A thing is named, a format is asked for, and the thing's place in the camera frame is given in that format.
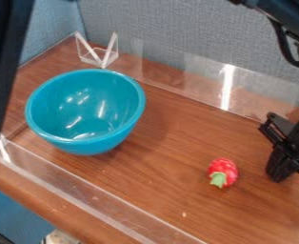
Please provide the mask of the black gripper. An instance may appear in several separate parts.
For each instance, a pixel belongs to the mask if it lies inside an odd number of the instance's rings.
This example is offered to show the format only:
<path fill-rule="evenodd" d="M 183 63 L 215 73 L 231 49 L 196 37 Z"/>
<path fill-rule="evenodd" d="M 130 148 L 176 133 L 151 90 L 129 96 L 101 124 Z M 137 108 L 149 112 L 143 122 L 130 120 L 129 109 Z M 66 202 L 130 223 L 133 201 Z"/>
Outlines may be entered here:
<path fill-rule="evenodd" d="M 273 145 L 265 172 L 272 181 L 281 182 L 299 173 L 299 122 L 293 124 L 271 112 L 259 130 Z"/>

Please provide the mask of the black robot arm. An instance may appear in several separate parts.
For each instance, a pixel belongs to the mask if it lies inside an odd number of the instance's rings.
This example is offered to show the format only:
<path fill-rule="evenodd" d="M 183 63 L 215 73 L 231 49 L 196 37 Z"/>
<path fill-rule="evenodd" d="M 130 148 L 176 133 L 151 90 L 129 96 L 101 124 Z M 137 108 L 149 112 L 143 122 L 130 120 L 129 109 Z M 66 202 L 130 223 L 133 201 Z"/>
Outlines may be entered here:
<path fill-rule="evenodd" d="M 267 16 L 285 61 L 299 68 L 299 0 L 229 1 Z M 293 124 L 271 112 L 259 130 L 273 144 L 265 172 L 275 182 L 281 182 L 299 173 L 299 122 Z"/>

